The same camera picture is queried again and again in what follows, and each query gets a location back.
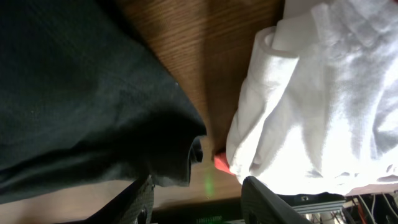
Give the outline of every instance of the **red cloth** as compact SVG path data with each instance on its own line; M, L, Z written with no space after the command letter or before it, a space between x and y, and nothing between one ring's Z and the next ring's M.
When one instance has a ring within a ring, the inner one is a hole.
M226 160L226 153L225 152L220 152L217 153L214 156L214 166L221 171L224 171L226 173L229 173L231 175L234 175L229 171L229 164L228 161Z

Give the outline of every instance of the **garment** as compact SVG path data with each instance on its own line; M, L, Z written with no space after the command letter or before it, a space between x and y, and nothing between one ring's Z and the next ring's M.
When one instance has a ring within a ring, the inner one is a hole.
M336 0L257 33L226 143L277 194L398 182L398 4Z
M108 9L92 0L0 2L0 203L148 175L189 184L203 122Z

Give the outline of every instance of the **white towel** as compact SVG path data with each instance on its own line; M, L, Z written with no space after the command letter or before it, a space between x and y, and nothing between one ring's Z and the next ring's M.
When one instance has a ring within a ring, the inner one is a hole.
M226 143L277 194L398 182L398 4L336 0L257 33Z

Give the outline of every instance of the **wooden surface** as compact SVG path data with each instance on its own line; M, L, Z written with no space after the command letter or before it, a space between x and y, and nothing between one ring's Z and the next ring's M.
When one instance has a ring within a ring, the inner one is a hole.
M240 196L235 177L216 170L249 65L254 35L276 25L280 0L120 0L128 20L177 79L205 121L202 164L187 188L155 189L155 207ZM0 205L1 224L42 224L86 218L130 183L105 182Z

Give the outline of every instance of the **red object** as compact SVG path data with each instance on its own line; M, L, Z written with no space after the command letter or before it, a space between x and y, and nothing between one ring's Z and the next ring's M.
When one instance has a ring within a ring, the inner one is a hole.
M231 173L229 171L229 164L228 164L228 161L226 159L226 153L225 152L217 153L214 156L214 166L218 170L221 170L221 171L224 171L224 172L229 173L231 175L234 175L233 173Z

